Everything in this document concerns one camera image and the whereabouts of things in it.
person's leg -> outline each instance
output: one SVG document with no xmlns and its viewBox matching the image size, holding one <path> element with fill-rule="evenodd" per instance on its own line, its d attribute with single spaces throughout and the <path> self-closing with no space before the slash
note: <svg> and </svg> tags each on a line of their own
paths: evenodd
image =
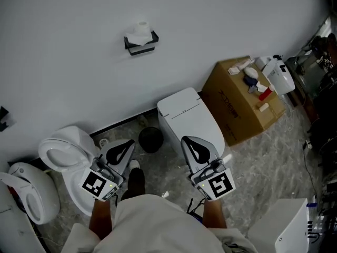
<svg viewBox="0 0 337 253">
<path fill-rule="evenodd" d="M 137 162 L 137 167 L 131 169 L 127 182 L 127 191 L 123 194 L 122 200 L 144 194 L 145 194 L 145 176 L 144 172 L 139 168 L 139 163 Z"/>
</svg>

smart toilet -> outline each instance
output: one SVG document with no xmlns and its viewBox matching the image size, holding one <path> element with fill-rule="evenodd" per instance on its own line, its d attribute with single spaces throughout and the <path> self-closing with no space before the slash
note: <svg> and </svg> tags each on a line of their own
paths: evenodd
<svg viewBox="0 0 337 253">
<path fill-rule="evenodd" d="M 32 165 L 15 163 L 8 173 L 0 172 L 0 181 L 14 188 L 27 215 L 36 224 L 48 223 L 60 211 L 60 200 L 52 178 Z"/>
<path fill-rule="evenodd" d="M 222 156 L 225 141 L 221 130 L 193 88 L 186 88 L 160 100 L 157 107 L 160 128 L 179 156 L 184 157 L 181 148 L 184 136 L 210 142 Z"/>
<path fill-rule="evenodd" d="M 38 147 L 42 161 L 51 169 L 61 172 L 67 190 L 76 206 L 91 216 L 94 198 L 79 187 L 86 167 L 90 167 L 98 148 L 93 139 L 76 126 L 54 132 Z"/>
</svg>

red object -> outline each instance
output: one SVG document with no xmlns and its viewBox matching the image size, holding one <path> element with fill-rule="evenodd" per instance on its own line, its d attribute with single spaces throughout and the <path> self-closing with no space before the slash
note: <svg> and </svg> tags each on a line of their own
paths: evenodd
<svg viewBox="0 0 337 253">
<path fill-rule="evenodd" d="M 259 95 L 259 100 L 264 101 L 273 91 L 274 87 L 270 85 L 261 95 Z"/>
</svg>

white wall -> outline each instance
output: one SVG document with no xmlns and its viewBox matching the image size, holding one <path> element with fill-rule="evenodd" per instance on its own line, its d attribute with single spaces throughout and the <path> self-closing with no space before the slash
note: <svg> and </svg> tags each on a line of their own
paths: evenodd
<svg viewBox="0 0 337 253">
<path fill-rule="evenodd" d="M 327 16 L 325 0 L 0 0 L 2 162 L 52 131 L 89 133 L 200 90 L 217 60 L 295 54 Z M 124 30 L 149 21 L 155 52 L 131 57 Z"/>
</svg>

toilet paper roll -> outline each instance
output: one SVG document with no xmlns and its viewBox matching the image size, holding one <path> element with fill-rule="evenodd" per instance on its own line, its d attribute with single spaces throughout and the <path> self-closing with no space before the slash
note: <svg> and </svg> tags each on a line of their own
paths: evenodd
<svg viewBox="0 0 337 253">
<path fill-rule="evenodd" d="M 126 33 L 126 37 L 130 43 L 143 46 L 152 40 L 150 25 L 148 22 L 142 21 L 135 24 L 132 33 Z"/>
</svg>

